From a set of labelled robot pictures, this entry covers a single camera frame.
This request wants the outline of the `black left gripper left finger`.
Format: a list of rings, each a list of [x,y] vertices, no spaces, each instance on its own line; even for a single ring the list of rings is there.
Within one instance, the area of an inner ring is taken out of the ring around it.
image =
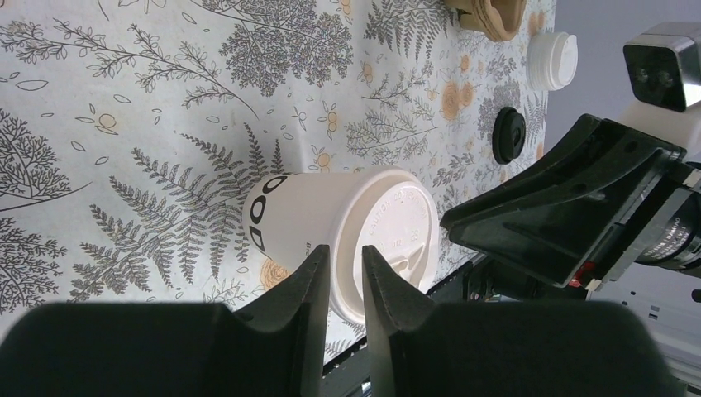
[[[238,310],[225,304],[46,304],[1,345],[4,396],[317,396],[330,295],[320,245]]]

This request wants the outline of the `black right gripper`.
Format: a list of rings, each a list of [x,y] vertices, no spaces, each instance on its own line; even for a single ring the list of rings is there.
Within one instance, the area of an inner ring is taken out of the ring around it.
[[[621,123],[579,117],[535,164],[446,211],[449,240],[549,285],[595,291],[633,263],[700,265],[700,168]]]

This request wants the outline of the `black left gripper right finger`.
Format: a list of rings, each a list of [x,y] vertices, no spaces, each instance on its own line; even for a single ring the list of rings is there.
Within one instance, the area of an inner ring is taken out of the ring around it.
[[[648,331],[602,301],[438,303],[362,250],[375,396],[680,396]]]

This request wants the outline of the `white coffee lid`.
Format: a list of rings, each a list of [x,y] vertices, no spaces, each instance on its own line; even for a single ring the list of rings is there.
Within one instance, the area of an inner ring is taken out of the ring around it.
[[[364,324],[363,246],[374,246],[391,269],[416,289],[434,282],[440,254],[436,203],[412,173],[395,166],[344,176],[350,181],[331,243],[331,310]]]

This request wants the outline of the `white paper coffee cup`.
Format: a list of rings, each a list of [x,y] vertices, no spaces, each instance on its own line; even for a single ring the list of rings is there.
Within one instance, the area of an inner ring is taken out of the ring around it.
[[[250,244],[294,272],[319,245],[335,249],[340,221],[361,173],[269,175],[254,185],[243,205]]]

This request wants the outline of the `black coffee lid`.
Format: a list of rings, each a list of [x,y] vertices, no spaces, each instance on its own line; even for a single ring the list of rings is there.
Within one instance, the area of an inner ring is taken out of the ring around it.
[[[526,133],[525,118],[516,108],[499,111],[492,131],[492,150],[498,164],[507,165],[522,154]]]

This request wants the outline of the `stack of white lids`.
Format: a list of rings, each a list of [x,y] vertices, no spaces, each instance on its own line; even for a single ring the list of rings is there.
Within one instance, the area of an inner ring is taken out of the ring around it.
[[[578,37],[567,32],[545,32],[531,38],[527,49],[527,82],[536,91],[568,86],[579,60]]]

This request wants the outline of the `stack of brown cup carriers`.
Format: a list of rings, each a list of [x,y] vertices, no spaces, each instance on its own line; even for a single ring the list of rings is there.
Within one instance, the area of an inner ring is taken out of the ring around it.
[[[493,42],[512,40],[520,30],[526,0],[444,0],[457,11],[460,27],[477,31]]]

